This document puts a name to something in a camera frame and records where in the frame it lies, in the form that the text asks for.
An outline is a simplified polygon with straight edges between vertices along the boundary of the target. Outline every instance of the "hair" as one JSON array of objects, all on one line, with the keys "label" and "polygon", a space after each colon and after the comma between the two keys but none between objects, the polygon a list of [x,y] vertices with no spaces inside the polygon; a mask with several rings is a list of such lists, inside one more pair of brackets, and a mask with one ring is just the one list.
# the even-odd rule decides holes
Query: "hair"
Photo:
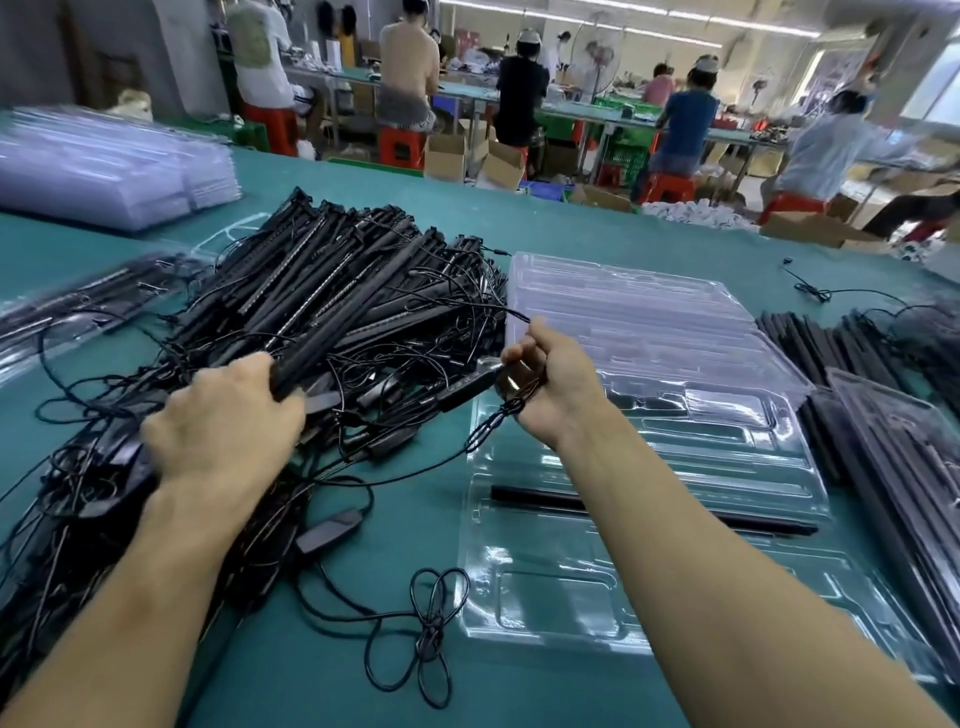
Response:
[{"label": "hair", "polygon": [[717,83],[717,75],[715,73],[698,71],[696,68],[691,68],[690,72],[686,74],[686,83],[688,86],[696,85],[700,88],[705,88],[707,91],[713,91],[713,87],[716,86]]},{"label": "hair", "polygon": [[426,0],[403,0],[403,11],[407,15],[426,15],[429,7]]},{"label": "hair", "polygon": [[333,6],[324,0],[317,6],[317,26],[324,37],[334,37],[333,26],[336,23],[336,15],[333,12]]},{"label": "hair", "polygon": [[518,41],[516,43],[516,54],[525,59],[534,59],[540,53],[539,43],[525,43]]},{"label": "hair", "polygon": [[829,109],[833,113],[863,113],[867,110],[870,100],[857,91],[840,91],[830,99]]},{"label": "hair", "polygon": [[357,11],[352,5],[344,5],[340,11],[340,27],[345,36],[355,36],[357,32]]}]

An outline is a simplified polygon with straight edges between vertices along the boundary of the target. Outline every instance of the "plastic stool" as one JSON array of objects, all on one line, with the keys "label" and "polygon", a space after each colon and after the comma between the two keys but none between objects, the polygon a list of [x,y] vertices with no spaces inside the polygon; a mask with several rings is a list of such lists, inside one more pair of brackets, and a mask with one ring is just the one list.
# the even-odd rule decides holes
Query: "plastic stool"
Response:
[{"label": "plastic stool", "polygon": [[772,212],[819,212],[823,214],[827,212],[827,203],[793,192],[778,192],[774,195],[774,199],[770,201],[770,205],[763,210],[763,214],[760,215],[756,223],[766,225]]},{"label": "plastic stool", "polygon": [[903,237],[905,243],[922,243],[931,235],[935,235],[943,230],[949,223],[947,220],[931,220],[930,222],[920,223],[916,228]]},{"label": "plastic stool", "polygon": [[600,165],[597,175],[598,187],[619,187],[623,181],[623,167],[619,164],[605,161]]},{"label": "plastic stool", "polygon": [[377,136],[381,164],[402,169],[423,169],[425,133],[381,127]]},{"label": "plastic stool", "polygon": [[669,192],[678,198],[674,202],[688,203],[696,197],[697,183],[690,177],[678,177],[677,175],[664,175],[654,172],[647,180],[640,199],[636,201],[638,205],[643,203],[658,203],[663,199],[663,193]]}]

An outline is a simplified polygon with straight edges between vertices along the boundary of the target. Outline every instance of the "hand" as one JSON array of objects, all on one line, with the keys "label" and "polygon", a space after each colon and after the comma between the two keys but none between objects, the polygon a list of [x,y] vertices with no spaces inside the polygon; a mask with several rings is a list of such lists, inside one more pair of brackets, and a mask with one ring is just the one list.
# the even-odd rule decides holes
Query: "hand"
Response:
[{"label": "hand", "polygon": [[541,316],[530,322],[527,335],[503,350],[504,364],[523,362],[530,372],[514,366],[510,375],[522,387],[532,376],[546,373],[546,382],[527,402],[519,422],[531,435],[558,450],[567,435],[576,436],[584,420],[609,405],[593,362],[580,344],[548,328]]},{"label": "hand", "polygon": [[303,397],[270,393],[265,352],[201,369],[148,417],[140,433],[162,478],[148,510],[230,541],[283,469],[303,430]]}]

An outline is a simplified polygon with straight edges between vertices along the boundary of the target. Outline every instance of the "person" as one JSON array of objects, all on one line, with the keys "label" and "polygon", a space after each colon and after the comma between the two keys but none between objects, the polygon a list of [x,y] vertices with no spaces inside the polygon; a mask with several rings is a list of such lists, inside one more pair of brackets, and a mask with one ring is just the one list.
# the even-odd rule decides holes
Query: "person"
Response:
[{"label": "person", "polygon": [[516,55],[500,62],[496,87],[500,110],[493,118],[497,141],[512,147],[527,147],[537,131],[534,109],[546,96],[550,75],[537,62],[540,34],[532,28],[516,37]]},{"label": "person", "polygon": [[290,47],[283,15],[267,0],[239,0],[226,20],[244,118],[266,127],[271,152],[296,157],[294,90],[279,54]]},{"label": "person", "polygon": [[889,132],[864,118],[869,93],[861,84],[842,88],[827,103],[826,113],[800,130],[790,142],[783,171],[760,186],[764,207],[778,192],[828,203],[858,159],[896,158],[914,145],[911,137],[890,144]]},{"label": "person", "polygon": [[430,132],[437,116],[427,101],[440,90],[440,49],[426,32],[426,0],[403,0],[403,18],[380,31],[381,124]]},{"label": "person", "polygon": [[654,68],[654,77],[643,89],[643,103],[665,107],[673,89],[673,68],[666,63],[658,63]]},{"label": "person", "polygon": [[560,73],[561,57],[566,46],[570,42],[570,31],[563,31],[557,36],[557,41],[549,48],[541,49],[537,62],[546,68],[552,84],[557,80],[557,74]]},{"label": "person", "polygon": [[716,56],[701,56],[686,74],[686,91],[673,94],[667,101],[657,120],[658,129],[666,128],[666,138],[650,157],[647,168],[636,175],[632,200],[639,199],[654,172],[691,177],[700,167],[707,132],[720,106],[720,100],[711,93],[719,70]]},{"label": "person", "polygon": [[903,223],[937,223],[960,212],[960,191],[935,197],[899,195],[863,226],[870,235],[889,238]]},{"label": "person", "polygon": [[[520,387],[542,379],[519,422],[563,463],[692,728],[953,725],[848,614],[685,488],[577,342],[537,318],[502,360]],[[274,401],[271,364],[202,370],[143,423],[159,487],[0,728],[174,725],[221,562],[304,424],[301,395]]]}]

